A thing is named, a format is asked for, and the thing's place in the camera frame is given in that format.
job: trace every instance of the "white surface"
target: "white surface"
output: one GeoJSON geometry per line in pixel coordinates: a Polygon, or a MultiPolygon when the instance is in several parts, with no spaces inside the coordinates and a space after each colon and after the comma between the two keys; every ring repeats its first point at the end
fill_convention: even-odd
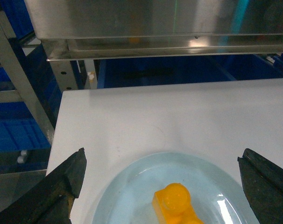
{"type": "Polygon", "coordinates": [[[65,91],[48,173],[81,147],[73,224],[91,224],[112,178],[152,153],[204,158],[240,184],[247,147],[283,168],[283,79],[65,91]]]}
{"type": "Polygon", "coordinates": [[[242,187],[227,173],[196,156],[156,153],[121,171],[104,192],[92,224],[159,224],[154,192],[182,183],[205,224],[259,224],[242,187]]]}

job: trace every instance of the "blue bin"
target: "blue bin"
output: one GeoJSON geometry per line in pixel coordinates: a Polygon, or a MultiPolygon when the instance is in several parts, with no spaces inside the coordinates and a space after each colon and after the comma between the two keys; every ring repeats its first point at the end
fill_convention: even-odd
{"type": "Polygon", "coordinates": [[[230,81],[206,56],[105,59],[98,88],[230,81]]]}
{"type": "Polygon", "coordinates": [[[24,0],[0,0],[18,39],[34,30],[24,0]]]}
{"type": "Polygon", "coordinates": [[[213,56],[237,80],[283,78],[283,72],[258,55],[213,56]]]}
{"type": "Polygon", "coordinates": [[[50,148],[34,119],[0,121],[0,152],[50,148]]]}

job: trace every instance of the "metal frame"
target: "metal frame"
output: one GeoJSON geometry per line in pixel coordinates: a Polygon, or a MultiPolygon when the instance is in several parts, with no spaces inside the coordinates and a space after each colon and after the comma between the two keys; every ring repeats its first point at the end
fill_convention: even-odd
{"type": "MultiPolygon", "coordinates": [[[[42,41],[47,57],[53,49],[60,44],[57,41],[42,41]]],[[[65,90],[78,90],[80,86],[76,81],[74,70],[70,61],[50,62],[52,71],[56,77],[57,84],[61,92],[65,90]]]]}
{"type": "Polygon", "coordinates": [[[27,72],[29,69],[16,56],[18,48],[22,51],[13,29],[0,6],[0,63],[16,87],[15,91],[0,92],[0,101],[20,101],[22,98],[47,140],[52,144],[56,118],[50,110],[48,102],[40,94],[41,91],[34,90],[28,80],[27,72]]]}

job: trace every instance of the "metal rack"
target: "metal rack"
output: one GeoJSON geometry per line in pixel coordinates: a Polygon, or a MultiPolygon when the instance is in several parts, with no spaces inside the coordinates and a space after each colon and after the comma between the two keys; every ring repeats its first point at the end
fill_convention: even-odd
{"type": "Polygon", "coordinates": [[[38,85],[33,85],[28,78],[32,71],[21,46],[33,35],[31,33],[20,43],[0,5],[0,66],[4,68],[15,87],[15,90],[0,91],[0,103],[23,101],[52,144],[56,117],[42,90],[38,85]]]}

